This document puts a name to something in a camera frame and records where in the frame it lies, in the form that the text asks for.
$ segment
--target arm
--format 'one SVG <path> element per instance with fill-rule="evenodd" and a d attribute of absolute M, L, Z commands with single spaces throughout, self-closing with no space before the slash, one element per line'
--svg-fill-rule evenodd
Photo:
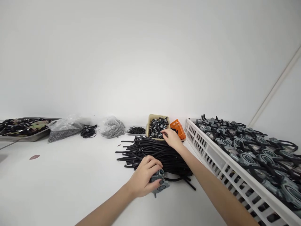
<path fill-rule="evenodd" d="M 166 129 L 161 132 L 168 145 L 174 148 L 187 163 L 227 225 L 258 226 L 236 197 L 182 144 L 175 131 Z"/>
<path fill-rule="evenodd" d="M 162 163 L 152 156 L 142 159 L 131 179 L 111 198 L 97 207 L 76 226 L 110 226 L 122 211 L 137 197 L 143 197 L 160 186 L 158 179 L 152 183 L 150 178 L 162 169 Z"/>

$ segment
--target pile of black parts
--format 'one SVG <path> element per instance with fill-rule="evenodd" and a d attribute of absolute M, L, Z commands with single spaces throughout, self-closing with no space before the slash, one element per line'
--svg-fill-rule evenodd
<path fill-rule="evenodd" d="M 149 137 L 163 139 L 163 135 L 160 133 L 160 131 L 166 129 L 168 125 L 169 123 L 167 121 L 167 117 L 165 119 L 153 119 L 150 123 L 150 129 L 148 131 Z"/>
<path fill-rule="evenodd" d="M 0 135 L 10 137 L 27 137 L 48 129 L 51 120 L 43 118 L 7 119 L 0 123 Z"/>
<path fill-rule="evenodd" d="M 292 142 L 205 115 L 195 121 L 209 138 L 301 218 L 301 156 Z"/>
<path fill-rule="evenodd" d="M 166 178 L 168 181 L 179 181 L 184 180 L 194 190 L 196 188 L 190 183 L 192 172 L 183 160 L 183 158 L 172 148 L 166 141 L 154 140 L 148 137 L 135 137 L 133 141 L 121 141 L 131 142 L 130 146 L 123 146 L 126 148 L 124 151 L 116 151 L 116 153 L 122 153 L 123 158 L 118 158 L 117 161 L 126 161 L 126 168 L 137 169 L 141 160 L 151 155 L 158 159 L 163 164 L 163 170 L 165 172 L 178 175 L 178 178 L 171 179 Z"/>
<path fill-rule="evenodd" d="M 132 126 L 128 129 L 127 133 L 130 133 L 130 134 L 145 134 L 145 129 L 142 128 L 141 126 L 139 126 L 139 127 Z"/>

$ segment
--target bag of gray granules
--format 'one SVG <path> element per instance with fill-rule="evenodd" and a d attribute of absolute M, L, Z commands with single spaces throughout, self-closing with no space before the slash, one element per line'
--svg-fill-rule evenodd
<path fill-rule="evenodd" d="M 89 124 L 91 124 L 91 120 L 89 118 L 83 118 L 76 115 L 70 115 L 65 119 L 52 121 L 48 125 L 51 130 L 48 142 L 55 142 L 78 134 L 84 125 Z"/>
<path fill-rule="evenodd" d="M 103 119 L 99 126 L 100 134 L 107 139 L 124 134 L 125 126 L 122 121 L 118 120 L 115 116 L 109 116 Z"/>

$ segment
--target hand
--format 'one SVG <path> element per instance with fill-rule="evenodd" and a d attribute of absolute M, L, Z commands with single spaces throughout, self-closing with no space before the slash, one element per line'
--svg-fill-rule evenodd
<path fill-rule="evenodd" d="M 184 146 L 175 131 L 171 129 L 165 129 L 162 130 L 161 133 L 163 133 L 163 138 L 166 141 L 166 143 L 173 149 L 175 149 L 177 152 L 181 149 L 181 147 Z"/>
<path fill-rule="evenodd" d="M 134 198 L 146 196 L 160 186 L 161 179 L 150 183 L 150 178 L 162 167 L 162 163 L 150 155 L 142 159 L 131 179 L 125 184 Z"/>

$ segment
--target white wall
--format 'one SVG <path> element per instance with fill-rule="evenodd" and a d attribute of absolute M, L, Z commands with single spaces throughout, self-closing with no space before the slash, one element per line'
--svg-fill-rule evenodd
<path fill-rule="evenodd" d="M 0 118 L 247 124 L 301 43 L 300 15 L 298 0 L 2 0 Z"/>
<path fill-rule="evenodd" d="M 283 81 L 253 128 L 301 149 L 301 58 Z"/>

